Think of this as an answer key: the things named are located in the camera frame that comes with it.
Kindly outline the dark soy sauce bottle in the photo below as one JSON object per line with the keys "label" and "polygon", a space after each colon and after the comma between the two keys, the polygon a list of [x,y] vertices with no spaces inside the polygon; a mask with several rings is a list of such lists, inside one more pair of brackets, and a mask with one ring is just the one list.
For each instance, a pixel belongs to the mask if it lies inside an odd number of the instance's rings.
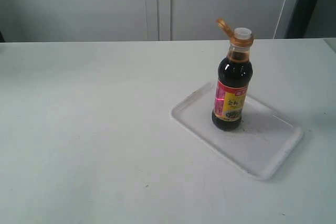
{"label": "dark soy sauce bottle", "polygon": [[212,121],[219,129],[231,131],[241,123],[248,85],[253,76],[249,56],[254,36],[248,28],[231,29],[221,18],[216,22],[228,36],[230,46],[218,66]]}

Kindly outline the white rectangular foam tray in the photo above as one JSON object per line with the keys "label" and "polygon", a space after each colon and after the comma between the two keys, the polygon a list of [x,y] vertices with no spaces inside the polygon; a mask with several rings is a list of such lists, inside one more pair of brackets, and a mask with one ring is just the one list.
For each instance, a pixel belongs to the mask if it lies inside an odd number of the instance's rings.
{"label": "white rectangular foam tray", "polygon": [[247,96],[239,127],[222,131],[212,121],[215,91],[214,81],[204,84],[177,104],[171,117],[242,173],[271,178],[302,139],[302,127]]}

